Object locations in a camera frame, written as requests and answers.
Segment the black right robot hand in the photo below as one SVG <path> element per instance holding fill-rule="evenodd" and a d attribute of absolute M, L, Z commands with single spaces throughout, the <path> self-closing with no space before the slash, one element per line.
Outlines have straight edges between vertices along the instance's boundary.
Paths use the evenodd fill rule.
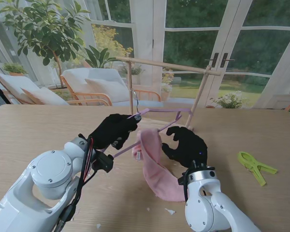
<path fill-rule="evenodd" d="M 166 135 L 173 135 L 178 141 L 178 147 L 172 149 L 168 144 L 162 143 L 162 151 L 171 159 L 189 168 L 193 161 L 196 166 L 207 166 L 207 145 L 204 140 L 186 127 L 169 127 Z"/>

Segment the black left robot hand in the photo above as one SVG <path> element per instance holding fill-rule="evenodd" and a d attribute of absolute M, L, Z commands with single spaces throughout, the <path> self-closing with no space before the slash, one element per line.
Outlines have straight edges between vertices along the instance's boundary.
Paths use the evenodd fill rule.
<path fill-rule="evenodd" d="M 141 116 L 111 114 L 89 135 L 93 139 L 95 149 L 105 149 L 112 146 L 117 150 L 123 147 L 130 132 L 137 129 Z"/>

